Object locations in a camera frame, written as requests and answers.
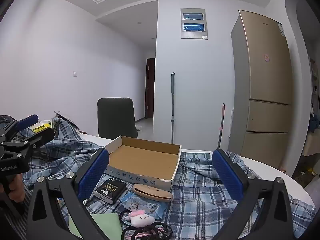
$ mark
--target blue textured pad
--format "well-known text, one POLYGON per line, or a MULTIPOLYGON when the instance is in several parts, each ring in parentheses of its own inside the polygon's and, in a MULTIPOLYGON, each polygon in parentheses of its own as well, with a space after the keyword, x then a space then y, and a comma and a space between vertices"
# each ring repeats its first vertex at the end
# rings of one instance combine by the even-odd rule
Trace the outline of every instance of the blue textured pad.
POLYGON ((243 198, 242 182, 218 150, 215 150, 212 154, 212 164, 230 197, 236 201, 240 201, 243 198))
POLYGON ((91 196, 108 164, 109 153, 106 149, 104 149, 88 168, 87 172, 84 174, 82 180, 78 184, 79 200, 85 200, 91 196))
POLYGON ((38 121, 39 121, 38 116, 36 114, 33 114, 17 122, 17 124, 15 125, 15 130, 19 132, 23 131, 25 128, 28 128, 31 125, 34 125, 38 121))

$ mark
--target human hand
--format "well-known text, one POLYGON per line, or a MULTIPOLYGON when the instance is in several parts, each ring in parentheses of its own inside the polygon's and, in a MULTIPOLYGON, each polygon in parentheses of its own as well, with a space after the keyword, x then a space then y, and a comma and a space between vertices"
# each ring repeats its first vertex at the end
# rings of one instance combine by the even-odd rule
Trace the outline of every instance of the human hand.
MULTIPOLYGON (((22 174, 17 174, 13 181, 9 184, 9 198, 15 202, 22 202, 26 196, 24 191, 24 183, 22 181, 22 174)), ((0 193, 4 191, 2 184, 0 183, 0 193)))

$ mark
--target coiled black cord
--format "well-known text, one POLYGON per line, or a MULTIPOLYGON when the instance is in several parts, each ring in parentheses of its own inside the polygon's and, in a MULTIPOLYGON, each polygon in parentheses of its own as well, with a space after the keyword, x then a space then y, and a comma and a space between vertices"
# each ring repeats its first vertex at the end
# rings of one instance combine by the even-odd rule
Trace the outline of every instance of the coiled black cord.
POLYGON ((129 230, 134 230, 134 233, 131 236, 131 240, 135 240, 136 235, 139 234, 139 233, 143 233, 143 232, 149 232, 150 233, 150 236, 149 236, 150 240, 153 240, 153 239, 156 239, 156 240, 169 240, 171 238, 171 236, 172 236, 172 228, 169 225, 161 223, 161 222, 158 222, 158 221, 152 223, 151 225, 145 226, 143 228, 136 228, 136 227, 133 227, 133 226, 130 226, 130 225, 126 224, 121 219, 126 212, 129 212, 129 211, 128 210, 124 210, 119 215, 120 223, 122 225, 125 225, 125 226, 128 227, 128 228, 126 228, 125 230, 122 231, 121 240, 125 240, 124 239, 124 235, 129 230), (155 226, 159 226, 159 225, 163 227, 164 231, 162 231, 159 228, 155 227, 155 226))

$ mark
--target barcode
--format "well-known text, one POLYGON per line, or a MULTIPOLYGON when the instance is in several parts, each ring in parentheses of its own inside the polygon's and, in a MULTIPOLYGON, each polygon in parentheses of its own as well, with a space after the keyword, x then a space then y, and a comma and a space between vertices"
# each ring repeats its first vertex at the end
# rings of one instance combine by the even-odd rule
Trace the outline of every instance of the barcode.
POLYGON ((155 204, 149 204, 148 206, 147 206, 147 208, 150 208, 150 209, 153 209, 153 210, 156 210, 157 208, 158 208, 158 206, 157 205, 155 205, 155 204))

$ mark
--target baseboard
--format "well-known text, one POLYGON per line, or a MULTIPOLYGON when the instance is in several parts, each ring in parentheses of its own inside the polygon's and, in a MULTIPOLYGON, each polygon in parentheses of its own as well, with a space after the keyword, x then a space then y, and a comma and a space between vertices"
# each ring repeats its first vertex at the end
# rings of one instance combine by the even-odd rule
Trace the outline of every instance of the baseboard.
POLYGON ((141 121, 142 119, 145 119, 144 117, 142 117, 142 118, 140 118, 139 120, 137 120, 137 121, 135 121, 135 122, 139 122, 139 121, 141 121))

